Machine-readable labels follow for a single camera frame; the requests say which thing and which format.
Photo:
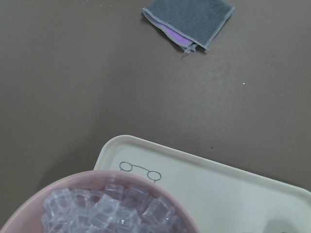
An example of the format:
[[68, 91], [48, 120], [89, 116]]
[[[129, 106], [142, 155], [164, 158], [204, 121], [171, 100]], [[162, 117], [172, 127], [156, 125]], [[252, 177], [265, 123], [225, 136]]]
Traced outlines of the clear ice cubes pile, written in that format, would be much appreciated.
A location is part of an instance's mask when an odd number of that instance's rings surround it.
[[175, 207], [141, 186], [58, 189], [44, 200], [46, 233], [186, 233]]

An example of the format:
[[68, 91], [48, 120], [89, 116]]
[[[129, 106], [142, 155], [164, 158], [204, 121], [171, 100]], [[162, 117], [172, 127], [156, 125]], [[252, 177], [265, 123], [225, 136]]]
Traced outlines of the pink bowl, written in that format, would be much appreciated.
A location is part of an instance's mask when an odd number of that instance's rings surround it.
[[44, 199], [54, 190], [63, 188], [98, 189], [106, 183], [128, 186], [132, 183], [147, 189], [153, 196], [166, 196], [176, 208], [189, 233], [199, 233], [195, 221], [186, 209], [166, 190], [137, 175], [111, 170], [86, 171], [67, 176], [44, 187], [22, 204], [1, 228], [2, 233], [42, 233], [41, 216], [45, 212]]

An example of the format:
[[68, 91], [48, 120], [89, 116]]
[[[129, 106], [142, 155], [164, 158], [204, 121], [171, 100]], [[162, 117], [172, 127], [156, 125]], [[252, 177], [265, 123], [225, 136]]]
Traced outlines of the grey purple folded cloth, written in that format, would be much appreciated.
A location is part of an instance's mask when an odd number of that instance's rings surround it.
[[143, 15], [185, 53], [207, 50], [235, 7], [224, 0], [155, 0]]

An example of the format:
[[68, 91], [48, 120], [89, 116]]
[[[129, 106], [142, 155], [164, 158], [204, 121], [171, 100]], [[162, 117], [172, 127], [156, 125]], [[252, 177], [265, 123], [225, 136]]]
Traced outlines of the cream plastic tray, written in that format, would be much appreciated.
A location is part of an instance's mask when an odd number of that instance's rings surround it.
[[173, 195], [203, 233], [308, 233], [309, 191], [130, 135], [110, 139], [96, 170], [129, 172]]

